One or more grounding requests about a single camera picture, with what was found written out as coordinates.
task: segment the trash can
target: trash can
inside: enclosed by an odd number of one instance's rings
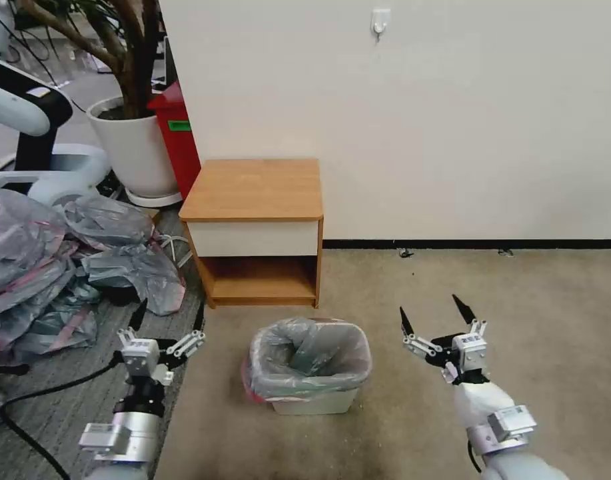
[[[298,317],[255,335],[247,370],[248,392],[282,415],[345,413],[372,370],[372,355],[356,325]]]
[[[174,82],[156,95],[147,107],[157,114],[179,192],[185,200],[197,179],[201,164],[179,82]]]

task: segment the white flower pot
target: white flower pot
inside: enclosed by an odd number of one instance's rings
[[[181,200],[156,116],[134,120],[99,118],[102,111],[122,104],[121,97],[102,100],[88,108],[86,114],[130,200],[148,207],[161,199],[169,199],[163,205]]]

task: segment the green label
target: green label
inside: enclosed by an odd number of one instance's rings
[[[192,131],[190,122],[187,120],[168,120],[167,127],[170,131]]]

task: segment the white wall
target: white wall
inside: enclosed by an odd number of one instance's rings
[[[611,238],[611,0],[161,7],[201,158],[318,157],[325,238]]]

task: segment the wooden nightstand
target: wooden nightstand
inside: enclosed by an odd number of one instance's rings
[[[316,159],[207,161],[179,216],[210,307],[318,307]]]

